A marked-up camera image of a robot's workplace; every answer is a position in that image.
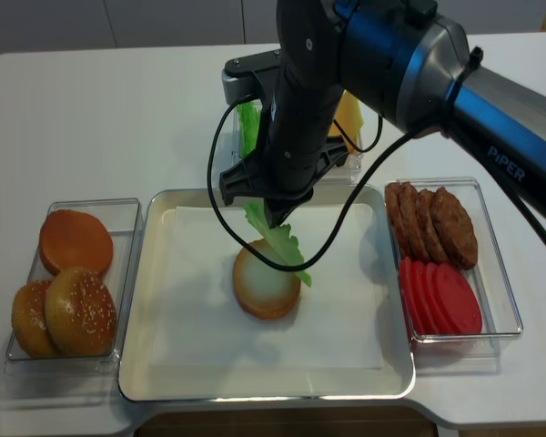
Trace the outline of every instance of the white tray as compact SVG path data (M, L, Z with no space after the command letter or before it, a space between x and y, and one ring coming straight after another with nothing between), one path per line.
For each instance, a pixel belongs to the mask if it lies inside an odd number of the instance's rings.
M288 219L309 259L352 187L323 186ZM259 239L242 201L223 208L246 241ZM282 320L247 315L232 293L239 245L206 190L151 202L118 380L131 401L394 399L414 383L381 194L365 187L300 303Z

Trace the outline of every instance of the white table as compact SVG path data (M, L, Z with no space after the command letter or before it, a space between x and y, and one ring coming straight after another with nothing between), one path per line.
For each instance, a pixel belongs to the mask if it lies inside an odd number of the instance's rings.
M546 34L470 42L484 48L485 66L546 94ZM232 57L271 47L0 56L0 434L120 434L170 410L123 400L113 380L101 382L103 394L94 399L11 399L3 363L12 298L52 202L137 197L145 207L162 189L204 187L210 141L226 107L220 70ZM375 116L368 109L364 116L363 136L371 138ZM398 136L386 126L365 165ZM401 403L450 427L546 422L546 248L479 165L441 136L405 146L370 182L447 176L480 182L525 331L492 364L420 368Z

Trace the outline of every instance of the clear plastic container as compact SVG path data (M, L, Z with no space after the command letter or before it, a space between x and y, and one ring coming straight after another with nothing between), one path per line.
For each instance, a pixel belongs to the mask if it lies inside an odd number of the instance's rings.
M136 198L122 198L57 202L50 206L47 215L59 209L72 209L91 214L103 223L111 235L113 260L103 281L116 305L116 336L110 352L104 356L37 359L29 357L20 348L12 333L5 360L5 372L10 375L106 374L116 370L121 358L143 229L139 201ZM37 250L28 275L28 282L52 278L53 276L43 266Z
M257 109L261 109L261 103L253 102ZM238 119L238 112L235 110L233 117L233 148L231 151L231 163L234 166L240 161L240 149L243 143L243 133L240 129L240 120ZM362 144L362 137L359 134L356 146L364 148ZM346 158L346 162L341 166L334 166L319 183L345 183L355 184L358 180L358 175L362 170L362 154L350 153Z
M483 320L481 334L419 335L412 326L406 299L404 299L404 290L400 287L411 348L417 356L499 356L503 348L522 335L523 325L501 259L500 248L493 233L490 216L481 195L480 185L474 178L400 179L399 182L407 180L417 191L423 188L436 191L439 187L445 187L449 193L457 197L470 215L478 241L479 259L473 269L464 270L461 273L473 289L480 304ZM390 239L398 269L400 253L392 230L390 230Z

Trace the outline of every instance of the black cable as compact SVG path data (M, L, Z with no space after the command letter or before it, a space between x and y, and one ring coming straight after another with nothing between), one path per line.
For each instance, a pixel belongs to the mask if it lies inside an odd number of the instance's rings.
M358 153L370 152L374 148L374 146L376 146L379 143L380 136L382 135L382 123L383 123L382 116L379 115L379 128L376 132L376 137L374 138L374 141L368 147L360 148L356 145L356 143L354 143L354 141L351 140L350 137L348 137L348 134L344 131L344 129L342 129L342 126L339 125L338 120L334 118L334 125L336 125L336 127L338 128L339 133L342 134L342 136L346 139L346 141L348 141L348 143L352 146L352 148L356 150Z
M210 149L210 155L208 157L208 166L207 166L207 186L208 186L208 198L210 199L210 205L212 206L212 209L215 211L215 214L217 215L217 219L222 225L222 227L225 229L225 231L230 235L238 244L240 244L244 249L248 250L251 254L253 254L255 257L257 257L259 260L267 264L272 269L280 270L280 271L286 271L286 272L296 272L296 271L302 271L305 269L310 268L313 266L318 260L326 253L326 251L329 249L329 246L334 241L336 236L338 235L339 228L341 227L344 219L346 218L346 214L348 213L349 207L354 203L354 200L360 193L360 191L364 188L366 185L366 182L370 179L370 177L374 174L376 169L382 164L386 158L388 158L392 153L394 153L395 150L397 150L400 146L407 143L409 140L413 139L418 133L422 132L427 127L430 127L433 125L432 121L426 122L421 124L419 127L413 129L412 131L406 133L399 139L397 139L394 143L392 143L380 156L372 163L370 168L364 173L364 176L360 179L358 185L354 187L352 192L350 193L348 199L344 203L344 206L342 207L341 212L339 213L338 220L336 220L336 225L334 225L334 229L330 232L328 239L323 244L321 249L307 262L304 262L303 264L299 264L297 266L284 266L282 264L277 264L276 262L271 261L267 257L261 255L258 250L253 249L251 246L247 244L245 240L243 240L239 235L235 233L235 231L227 224L225 219L222 217L222 214L220 214L220 211L218 210L217 202L215 201L215 195L212 192L212 164L215 157L215 151L217 149L217 141L218 137L220 135L220 131L225 124L225 121L227 120L228 114L232 112L232 110L241 103L245 103L248 101L247 97L240 98L239 100L232 103L230 107L227 108L225 113L223 114L222 118L220 119L220 123L218 123L217 131L215 132L215 136L212 140L212 147Z
M511 203L518 209L518 211L528 221L532 229L536 232L538 237L546 246L546 229L540 224L540 222L534 217L531 211L526 207L524 202L521 201L520 196L511 188L507 183L506 177L501 173L498 168L493 166L486 157L482 156L478 152L477 145L473 144L473 140L467 135L467 133L456 123L451 124L451 133L455 134L460 143L463 143L465 147L473 154L473 156L480 162L483 168L490 174L495 182L500 186L503 193L511 200Z

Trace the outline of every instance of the robotic arm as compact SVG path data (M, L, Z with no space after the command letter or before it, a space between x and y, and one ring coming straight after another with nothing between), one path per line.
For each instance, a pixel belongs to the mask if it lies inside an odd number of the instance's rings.
M546 97L479 66L433 0L278 0L280 51L225 65L229 104L263 103L256 149L220 176L226 205L278 226L348 150L327 140L344 88L403 132L431 124L546 218Z

